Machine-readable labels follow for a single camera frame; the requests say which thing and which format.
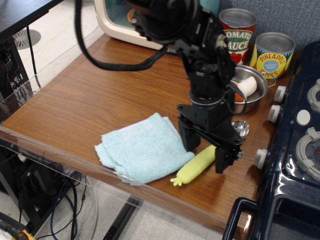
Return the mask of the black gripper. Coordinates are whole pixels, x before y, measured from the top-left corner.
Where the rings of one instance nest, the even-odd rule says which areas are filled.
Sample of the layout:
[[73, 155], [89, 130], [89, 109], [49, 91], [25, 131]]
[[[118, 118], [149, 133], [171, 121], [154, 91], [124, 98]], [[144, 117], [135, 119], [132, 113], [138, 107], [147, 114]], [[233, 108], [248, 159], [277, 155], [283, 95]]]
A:
[[215, 145], [215, 171], [222, 174], [242, 157], [243, 140], [233, 128], [235, 97], [224, 96], [216, 102], [192, 105], [179, 104], [177, 110], [179, 134], [186, 151], [191, 152], [201, 143], [201, 138]]

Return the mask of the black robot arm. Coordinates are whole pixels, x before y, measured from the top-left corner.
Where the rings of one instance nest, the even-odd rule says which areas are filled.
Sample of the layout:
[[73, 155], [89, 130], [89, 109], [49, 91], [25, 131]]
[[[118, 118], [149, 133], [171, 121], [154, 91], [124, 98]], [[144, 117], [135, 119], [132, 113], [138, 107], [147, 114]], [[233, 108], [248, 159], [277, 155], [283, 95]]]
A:
[[132, 23], [148, 41], [175, 50], [190, 82], [191, 105], [180, 104], [178, 125], [187, 151], [206, 140], [216, 147], [221, 174], [241, 157], [243, 140], [232, 126], [236, 65], [228, 39], [215, 15], [197, 0], [130, 0]]

